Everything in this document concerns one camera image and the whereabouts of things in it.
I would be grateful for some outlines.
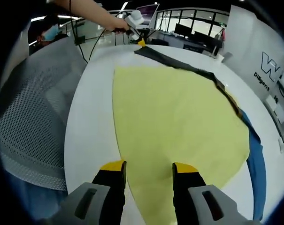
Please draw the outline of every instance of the mesh chair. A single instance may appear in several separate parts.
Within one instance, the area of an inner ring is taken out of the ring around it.
[[[85,66],[71,38],[64,38],[14,68],[0,92],[0,155],[9,173],[66,190],[65,130]]]

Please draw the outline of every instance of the letter w logo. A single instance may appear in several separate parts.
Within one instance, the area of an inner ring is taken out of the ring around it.
[[[264,73],[269,74],[269,78],[275,82],[277,78],[281,75],[280,67],[277,67],[276,62],[273,59],[269,60],[269,56],[262,52],[262,64],[261,69]]]

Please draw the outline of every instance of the window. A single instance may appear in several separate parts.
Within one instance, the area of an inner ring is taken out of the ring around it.
[[[180,11],[178,10],[172,11],[168,32],[174,32],[175,26],[179,22],[179,17],[180,17]]]
[[[184,19],[184,18],[181,18],[179,24],[183,25],[183,26],[186,26],[186,27],[192,27],[192,23],[193,23],[193,20],[192,19]]]
[[[181,18],[192,18],[194,17],[195,15],[195,10],[184,10],[182,15],[181,15]]]
[[[205,20],[212,20],[214,13],[206,12],[206,11],[199,11],[196,12],[196,18],[205,19]]]
[[[227,24],[228,18],[229,18],[228,15],[223,15],[223,14],[216,13],[215,21],[219,22],[219,23]]]
[[[157,13],[157,19],[156,19],[156,24],[155,24],[155,29],[161,30],[161,19],[163,17],[163,13]]]
[[[207,22],[195,20],[193,29],[192,29],[192,34],[194,34],[195,31],[197,31],[197,32],[208,35],[210,27],[211,27],[211,24]]]
[[[156,29],[167,31],[168,23],[170,19],[170,11],[158,13],[156,20]]]
[[[210,36],[214,38],[221,30],[222,27],[213,25]]]

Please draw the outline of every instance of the yellow clip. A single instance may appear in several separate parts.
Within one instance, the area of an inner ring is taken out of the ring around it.
[[[122,165],[125,161],[120,160],[116,162],[111,162],[103,165],[100,170],[109,170],[109,171],[121,171],[122,170]]]
[[[177,173],[198,173],[198,170],[191,165],[184,163],[174,163],[177,168]]]
[[[140,46],[142,46],[142,47],[145,47],[145,46],[146,46],[145,41],[144,41],[143,38],[142,38],[142,40],[140,40],[140,41],[138,42],[138,45],[140,45]]]

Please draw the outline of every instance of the desk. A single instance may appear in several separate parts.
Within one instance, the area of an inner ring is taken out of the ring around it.
[[[196,52],[168,46],[151,48],[190,65],[211,71],[227,87],[248,115],[263,145],[266,164],[267,197],[264,218],[284,194],[284,155],[278,145],[279,134],[268,111],[255,93],[225,65]],[[87,65],[75,92],[65,137],[65,175],[68,192],[91,182],[100,167],[120,160],[112,106],[112,87],[116,66],[158,66],[151,59],[134,54],[137,45],[118,45],[98,49]],[[246,162],[222,189],[238,204],[247,219],[253,216],[253,190]],[[144,224],[129,187],[122,224]]]
[[[206,50],[206,51],[210,51],[209,48],[207,48],[206,46],[202,45],[202,44],[198,44],[195,43],[189,39],[186,39],[184,37],[181,37],[179,35],[174,35],[174,34],[164,34],[163,32],[159,32],[157,35],[158,39],[161,40],[165,40],[167,42],[169,42],[169,46],[171,47],[176,47],[176,48],[183,48],[184,45],[189,45],[192,46],[194,48],[199,48],[202,50]]]

